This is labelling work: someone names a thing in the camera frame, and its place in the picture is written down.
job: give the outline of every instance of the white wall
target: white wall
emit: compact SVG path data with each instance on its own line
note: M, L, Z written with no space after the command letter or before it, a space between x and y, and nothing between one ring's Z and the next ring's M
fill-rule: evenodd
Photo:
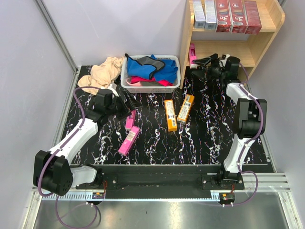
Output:
M73 77L33 0L0 7L1 228L22 223L34 157L51 147Z
M268 101L266 136L305 225L305 1L288 1L283 8L285 23L250 79L250 87L255 96Z
M44 0L75 63L179 55L186 0Z

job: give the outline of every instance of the yellow box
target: yellow box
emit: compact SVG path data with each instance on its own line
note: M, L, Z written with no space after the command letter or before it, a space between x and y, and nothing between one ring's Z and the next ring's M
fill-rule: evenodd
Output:
M165 105L165 113L166 113L166 120L167 120L167 129L168 129L168 131L176 131L178 126L177 126L173 101L165 100L164 105Z
M182 104L181 110L179 112L178 118L177 118L177 122L185 125L186 124L186 120L189 116L189 112L191 110L191 107L193 105L195 96L187 94L184 102Z

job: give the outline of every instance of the beige cloth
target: beige cloth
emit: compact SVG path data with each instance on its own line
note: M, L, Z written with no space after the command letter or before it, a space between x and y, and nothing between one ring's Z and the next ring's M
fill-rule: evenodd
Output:
M94 65L91 68L91 75L84 75L77 83L79 87L93 86L107 88L121 73L124 57L108 57L100 66ZM96 95L99 90L84 88L85 92Z

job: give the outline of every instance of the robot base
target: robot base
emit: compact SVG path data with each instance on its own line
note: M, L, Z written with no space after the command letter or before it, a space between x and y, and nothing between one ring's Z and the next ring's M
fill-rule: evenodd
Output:
M217 181L215 175L204 175L201 176L201 182L203 190L244 190L244 180L240 176L238 181L234 180L221 180Z

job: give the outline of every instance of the white box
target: white box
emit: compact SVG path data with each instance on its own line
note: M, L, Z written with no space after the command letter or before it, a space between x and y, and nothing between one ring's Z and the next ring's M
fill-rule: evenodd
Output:
M205 16L202 8L201 0L193 0L193 8L194 8L194 28L203 29L205 26Z
M214 0L204 0L205 30L215 30L217 27L216 10Z

